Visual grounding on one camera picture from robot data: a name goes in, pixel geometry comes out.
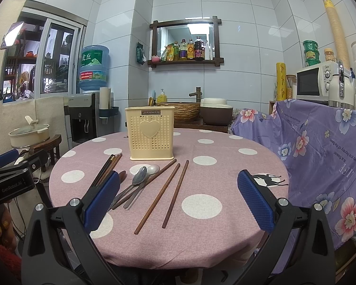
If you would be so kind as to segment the person's left hand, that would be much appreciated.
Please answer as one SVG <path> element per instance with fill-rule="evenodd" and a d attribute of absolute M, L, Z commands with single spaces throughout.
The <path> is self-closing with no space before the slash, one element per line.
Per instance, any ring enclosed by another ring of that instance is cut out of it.
<path fill-rule="evenodd" d="M 6 206 L 4 206 L 4 210 L 0 216 L 0 240 L 7 248 L 14 248 L 16 246 L 12 217 Z"/>

